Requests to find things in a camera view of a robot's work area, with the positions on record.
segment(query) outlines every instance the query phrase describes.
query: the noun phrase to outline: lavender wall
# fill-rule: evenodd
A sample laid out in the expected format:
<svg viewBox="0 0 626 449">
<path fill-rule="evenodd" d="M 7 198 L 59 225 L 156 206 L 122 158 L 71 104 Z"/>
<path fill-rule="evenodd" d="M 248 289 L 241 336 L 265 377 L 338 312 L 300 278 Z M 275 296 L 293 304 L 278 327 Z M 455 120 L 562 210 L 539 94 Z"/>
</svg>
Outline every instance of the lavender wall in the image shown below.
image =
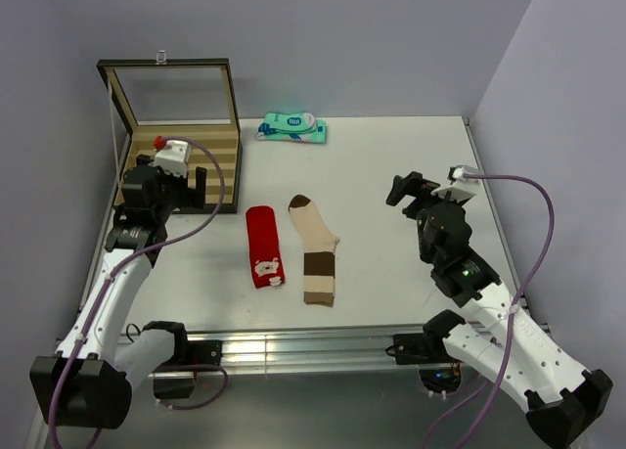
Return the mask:
<svg viewBox="0 0 626 449">
<path fill-rule="evenodd" d="M 530 0 L 54 0 L 92 60 L 227 57 L 240 116 L 473 114 Z"/>
<path fill-rule="evenodd" d="M 615 389 L 590 430 L 594 447 L 624 445 L 626 388 L 626 137 L 624 0 L 533 0 L 474 118 L 489 172 L 544 184 L 557 212 L 554 244 L 530 288 L 533 311 Z M 541 197 L 491 184 L 520 274 L 544 239 Z"/>
<path fill-rule="evenodd" d="M 28 371 L 75 316 L 111 192 L 107 93 L 50 0 L 0 0 L 0 445 L 23 446 Z"/>
</svg>

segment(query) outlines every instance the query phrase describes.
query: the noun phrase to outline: cable clip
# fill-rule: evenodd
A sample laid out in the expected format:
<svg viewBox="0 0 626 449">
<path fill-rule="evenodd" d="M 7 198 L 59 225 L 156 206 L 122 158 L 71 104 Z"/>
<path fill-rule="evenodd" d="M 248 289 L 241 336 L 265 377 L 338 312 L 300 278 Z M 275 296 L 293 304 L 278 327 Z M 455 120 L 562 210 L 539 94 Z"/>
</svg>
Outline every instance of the cable clip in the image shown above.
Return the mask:
<svg viewBox="0 0 626 449">
<path fill-rule="evenodd" d="M 500 322 L 502 322 L 503 320 L 507 320 L 507 317 L 509 317 L 510 315 L 514 315 L 515 312 L 517 312 L 519 310 L 519 303 L 517 304 L 513 304 L 511 307 L 509 307 L 509 310 L 507 312 L 505 312 L 504 314 L 498 314 L 498 318 L 494 321 L 493 324 L 491 324 L 491 327 L 486 327 L 488 332 L 491 332 L 491 330 L 496 327 Z"/>
<path fill-rule="evenodd" d="M 509 311 L 505 315 L 502 316 L 501 320 L 505 320 L 510 315 L 515 314 L 515 312 L 517 312 L 518 310 L 519 310 L 519 302 L 517 304 L 513 304 L 511 307 L 509 307 Z"/>
</svg>

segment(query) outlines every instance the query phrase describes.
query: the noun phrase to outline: sock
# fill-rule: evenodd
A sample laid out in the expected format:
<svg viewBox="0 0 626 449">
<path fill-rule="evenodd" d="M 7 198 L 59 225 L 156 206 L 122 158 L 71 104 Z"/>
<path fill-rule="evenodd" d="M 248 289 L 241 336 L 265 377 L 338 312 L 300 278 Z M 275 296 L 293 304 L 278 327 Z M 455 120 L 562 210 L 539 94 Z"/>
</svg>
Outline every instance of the sock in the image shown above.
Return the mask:
<svg viewBox="0 0 626 449">
<path fill-rule="evenodd" d="M 246 212 L 246 225 L 254 285 L 257 289 L 281 285 L 285 282 L 285 272 L 274 209 L 270 206 L 251 207 Z"/>
<path fill-rule="evenodd" d="M 332 307 L 335 302 L 335 247 L 339 238 L 326 227 L 311 200 L 296 195 L 291 221 L 304 244 L 304 302 Z"/>
</svg>

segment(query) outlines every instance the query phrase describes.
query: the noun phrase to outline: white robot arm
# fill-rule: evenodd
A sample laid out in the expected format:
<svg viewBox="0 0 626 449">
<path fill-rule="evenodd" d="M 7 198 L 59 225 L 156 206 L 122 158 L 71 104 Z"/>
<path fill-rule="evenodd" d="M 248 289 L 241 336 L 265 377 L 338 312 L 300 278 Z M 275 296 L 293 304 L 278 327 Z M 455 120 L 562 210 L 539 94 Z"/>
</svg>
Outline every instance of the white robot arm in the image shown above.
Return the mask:
<svg viewBox="0 0 626 449">
<path fill-rule="evenodd" d="M 471 227 L 463 205 L 480 191 L 478 180 L 464 177 L 472 172 L 477 170 L 451 167 L 448 187 L 418 172 L 396 176 L 386 202 L 397 205 L 405 196 L 415 197 L 402 212 L 417 221 L 421 261 L 433 266 L 430 276 L 437 287 L 495 342 L 446 310 L 424 326 L 415 349 L 396 349 L 396 356 L 448 356 L 494 382 L 503 363 L 508 317 L 514 313 L 511 356 L 501 388 L 548 446 L 565 449 L 602 414 L 612 381 L 602 370 L 590 372 L 567 355 L 523 309 L 512 309 L 506 285 L 470 247 Z"/>
<path fill-rule="evenodd" d="M 71 367 L 56 403 L 56 425 L 116 428 L 126 418 L 132 393 L 141 381 L 163 363 L 181 363 L 186 354 L 185 327 L 173 322 L 151 322 L 130 346 L 117 350 L 135 295 L 167 238 L 165 222 L 176 208 L 204 207 L 205 168 L 196 168 L 196 188 L 188 187 L 189 144 L 180 140 L 166 144 L 157 140 L 157 144 L 154 160 L 138 156 L 137 166 L 123 175 L 124 203 L 115 210 L 98 278 L 76 323 L 54 356 L 37 357 L 30 369 L 46 423 L 68 363 Z M 130 255 L 135 257 L 113 277 L 113 268 Z M 98 304 L 103 284 L 111 280 Z M 96 315 L 89 322 L 92 311 Z"/>
</svg>

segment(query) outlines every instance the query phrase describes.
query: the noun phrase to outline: red object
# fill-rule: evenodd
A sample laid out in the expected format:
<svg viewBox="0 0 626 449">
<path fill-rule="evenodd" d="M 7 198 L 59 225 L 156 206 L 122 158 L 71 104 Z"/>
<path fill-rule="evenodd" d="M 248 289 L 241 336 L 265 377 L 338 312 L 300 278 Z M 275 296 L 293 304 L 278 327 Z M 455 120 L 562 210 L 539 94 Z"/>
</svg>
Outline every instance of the red object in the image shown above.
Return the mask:
<svg viewBox="0 0 626 449">
<path fill-rule="evenodd" d="M 155 137 L 155 141 L 153 142 L 153 144 L 155 145 L 155 149 L 157 151 L 160 151 L 167 145 L 167 143 L 160 134 Z"/>
<path fill-rule="evenodd" d="M 285 282 L 274 209 L 254 206 L 246 212 L 250 269 L 257 289 Z"/>
</svg>

